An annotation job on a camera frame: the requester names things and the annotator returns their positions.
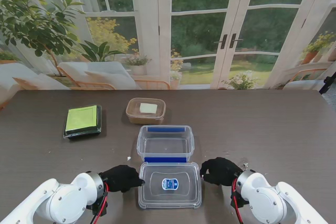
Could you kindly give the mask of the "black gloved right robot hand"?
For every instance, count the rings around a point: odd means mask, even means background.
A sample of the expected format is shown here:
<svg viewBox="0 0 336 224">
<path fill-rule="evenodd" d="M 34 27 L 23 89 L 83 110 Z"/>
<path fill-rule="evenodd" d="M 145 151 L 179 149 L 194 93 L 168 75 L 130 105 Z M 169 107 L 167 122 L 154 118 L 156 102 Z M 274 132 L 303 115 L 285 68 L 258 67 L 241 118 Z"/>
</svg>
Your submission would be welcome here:
<svg viewBox="0 0 336 224">
<path fill-rule="evenodd" d="M 202 164 L 200 176 L 210 184 L 231 186 L 242 172 L 243 170 L 232 161 L 217 157 Z"/>
</svg>

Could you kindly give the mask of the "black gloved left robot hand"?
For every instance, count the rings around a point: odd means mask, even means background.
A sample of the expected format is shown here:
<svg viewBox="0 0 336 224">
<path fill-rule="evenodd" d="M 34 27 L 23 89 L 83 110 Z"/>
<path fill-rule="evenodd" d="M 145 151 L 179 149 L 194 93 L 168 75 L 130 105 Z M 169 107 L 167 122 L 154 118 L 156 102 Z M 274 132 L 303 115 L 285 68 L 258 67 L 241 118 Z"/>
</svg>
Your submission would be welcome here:
<svg viewBox="0 0 336 224">
<path fill-rule="evenodd" d="M 131 188 L 140 187 L 145 181 L 139 177 L 139 173 L 128 165 L 118 165 L 105 172 L 99 173 L 102 181 L 108 186 L 109 192 L 125 193 Z"/>
</svg>

